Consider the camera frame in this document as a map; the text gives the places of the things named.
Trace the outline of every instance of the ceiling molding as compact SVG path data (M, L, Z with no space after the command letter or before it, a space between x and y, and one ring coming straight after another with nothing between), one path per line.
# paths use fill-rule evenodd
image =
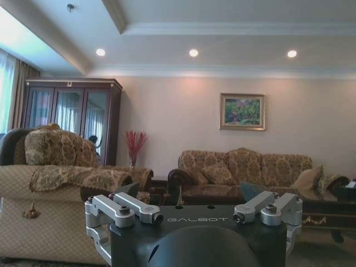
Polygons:
M222 78L306 78L356 80L356 69L271 68L259 66L192 66L192 65L107 65L94 68L88 77L222 77Z
M134 23L126 26L125 34L355 36L356 23Z
M33 32L44 43L49 45L83 75L92 68L92 62L82 53L82 51L78 49L30 1L0 0L0 6Z
M126 18L117 0L101 0L119 34L123 34L126 28Z

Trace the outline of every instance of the ceiling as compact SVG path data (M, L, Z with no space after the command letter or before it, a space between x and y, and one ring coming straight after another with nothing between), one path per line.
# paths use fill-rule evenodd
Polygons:
M54 76L356 78L355 0L0 0L0 6L28 34L12 43L0 34L0 47ZM297 57L287 58L290 49Z

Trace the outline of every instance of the recessed ceiling light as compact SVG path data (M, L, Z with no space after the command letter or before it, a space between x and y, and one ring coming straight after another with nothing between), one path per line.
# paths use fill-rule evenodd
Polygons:
M197 49L192 49L192 50L189 51L189 55L191 57L196 57L198 54L199 54L199 52L198 52Z
M99 49L96 50L96 54L97 54L98 56L103 57L103 56L105 56L105 50L99 48Z
M293 57L296 57L296 54L297 54L296 50L290 50L290 51L288 51L287 56L289 58L293 58Z

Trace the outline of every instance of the window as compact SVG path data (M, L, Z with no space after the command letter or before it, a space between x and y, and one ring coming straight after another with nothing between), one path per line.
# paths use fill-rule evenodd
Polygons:
M16 60L0 50L0 134L7 132Z

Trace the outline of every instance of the screw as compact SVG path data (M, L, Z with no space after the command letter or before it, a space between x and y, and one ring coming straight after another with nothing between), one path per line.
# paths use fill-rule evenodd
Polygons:
M245 216L244 214L238 212L233 215L233 219L238 223L241 224L245 221Z
M163 222L163 215L160 214L160 213L156 213L154 214L153 218L152 218L152 221L153 221L153 224L160 224Z
M269 212L269 213L276 213L277 212L277 207L273 204L268 204L266 205L266 210Z
M112 200L113 201L113 197L115 196L115 194L114 193L111 193L111 194L109 194L107 197L110 199L110 200Z
M121 206L118 211L121 215L127 215L130 213L130 209L127 206Z

